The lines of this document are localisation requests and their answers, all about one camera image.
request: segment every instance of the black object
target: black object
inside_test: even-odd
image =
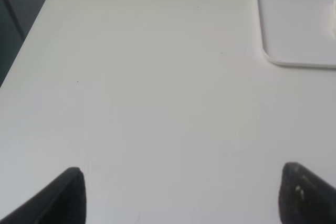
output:
[[[299,163],[286,163],[279,213],[283,224],[336,224],[336,190]]]
[[[0,224],[85,224],[86,191],[79,168],[69,168]]]

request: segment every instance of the white surface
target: white surface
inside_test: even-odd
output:
[[[336,67],[334,0],[258,0],[262,47],[280,65]]]
[[[47,0],[0,88],[0,217],[69,166],[87,223],[280,223],[281,169],[336,185],[336,72],[259,48],[255,0]]]

